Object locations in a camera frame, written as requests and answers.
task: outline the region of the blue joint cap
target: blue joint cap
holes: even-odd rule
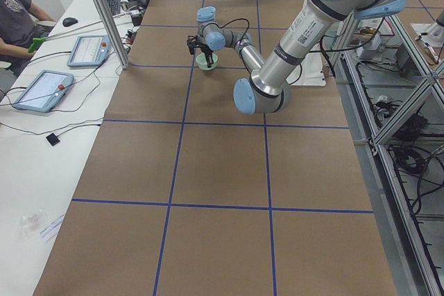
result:
[[[219,51],[225,47],[225,38],[222,33],[212,31],[205,36],[205,43],[213,51]]]
[[[216,8],[213,6],[204,7],[197,11],[198,22],[214,21],[215,17]]]
[[[377,17],[388,17],[401,12],[407,5],[407,0],[395,0],[391,3],[385,3],[384,5],[372,7],[367,10],[361,10],[355,12],[356,20],[375,19]]]
[[[243,114],[254,114],[256,110],[256,99],[253,88],[248,79],[240,79],[233,89],[234,104]]]

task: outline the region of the green object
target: green object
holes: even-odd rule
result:
[[[37,50],[38,48],[40,48],[40,46],[43,44],[43,42],[46,41],[45,37],[36,37],[33,38],[33,43],[31,44],[31,46],[28,49],[29,53],[34,52],[35,50]]]

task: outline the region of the white desk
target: white desk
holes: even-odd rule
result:
[[[92,0],[74,0],[63,16],[65,17],[75,17],[79,23],[65,28],[60,20],[54,27],[53,34],[99,20]],[[128,15],[116,18],[116,24],[122,37],[133,27]],[[62,38],[49,40],[43,43],[35,57],[57,51],[70,51],[79,35],[100,34],[106,32],[102,24],[97,24]],[[43,69],[72,73],[76,81],[91,73],[92,69],[67,67],[68,57],[67,54],[55,55],[32,62],[18,77],[14,87],[28,86]],[[0,121],[23,130],[44,132],[70,123],[99,119],[103,116],[119,79],[116,72],[120,72],[120,66],[114,54],[96,72],[101,84],[77,112],[36,114],[3,106],[0,107]],[[74,85],[56,109],[76,109],[98,83],[94,76],[90,76],[82,83]],[[9,94],[12,101],[18,95],[19,92]],[[1,104],[5,103],[8,103],[6,98]],[[74,129],[62,135],[60,143],[53,147],[45,139],[47,134],[36,136],[0,126],[0,295],[33,294],[55,237],[47,243],[38,233],[29,238],[20,238],[20,219],[38,209],[44,209],[48,225],[66,212],[98,131],[97,126]]]

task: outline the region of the black mouse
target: black mouse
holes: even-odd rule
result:
[[[62,21],[62,25],[64,27],[72,26],[73,24],[76,24],[78,20],[75,17],[65,17]]]

